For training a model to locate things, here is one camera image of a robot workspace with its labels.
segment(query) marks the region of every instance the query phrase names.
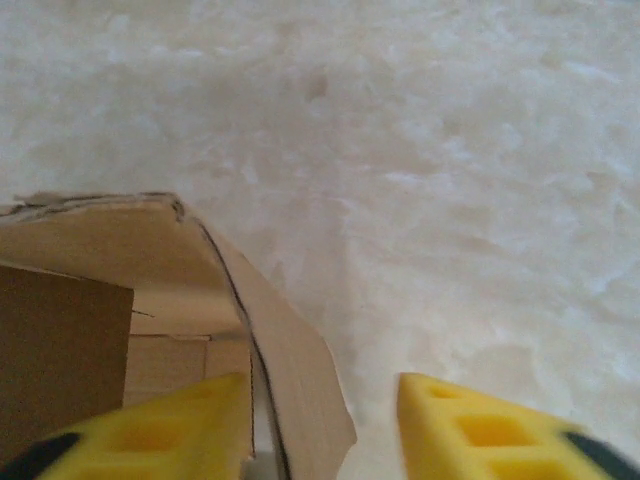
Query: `white fluffy carpet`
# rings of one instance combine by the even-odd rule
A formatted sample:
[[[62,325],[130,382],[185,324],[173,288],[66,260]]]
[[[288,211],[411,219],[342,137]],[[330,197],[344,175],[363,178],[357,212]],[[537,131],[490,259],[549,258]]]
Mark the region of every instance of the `white fluffy carpet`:
[[[326,335],[640,458],[640,3],[0,3],[0,192],[174,190]]]

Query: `yellow plastic part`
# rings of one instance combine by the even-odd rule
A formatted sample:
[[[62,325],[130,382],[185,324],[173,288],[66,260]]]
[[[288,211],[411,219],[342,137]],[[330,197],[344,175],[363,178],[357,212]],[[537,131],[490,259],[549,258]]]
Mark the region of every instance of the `yellow plastic part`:
[[[238,480],[250,448],[243,374],[94,417],[62,431],[82,439],[38,480]]]
[[[420,374],[400,375],[409,480],[608,480],[562,432],[577,425]]]

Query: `brown cardboard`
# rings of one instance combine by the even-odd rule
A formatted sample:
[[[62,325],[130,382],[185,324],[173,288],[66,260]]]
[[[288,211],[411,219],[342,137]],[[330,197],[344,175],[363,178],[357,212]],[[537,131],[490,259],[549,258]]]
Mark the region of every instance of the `brown cardboard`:
[[[0,267],[0,463],[122,404],[133,292]]]
[[[134,289],[139,332],[179,333],[187,319],[191,334],[211,338],[244,328],[253,368],[265,382],[285,478],[335,478],[355,431],[329,350],[228,242],[167,194],[45,196],[26,203],[0,217],[0,262]],[[151,343],[142,358],[152,362]],[[202,375],[224,362],[247,365],[222,351],[225,360],[210,363],[211,346],[204,350]],[[236,347],[234,355],[241,351]],[[128,401],[137,401],[152,392],[130,393]]]

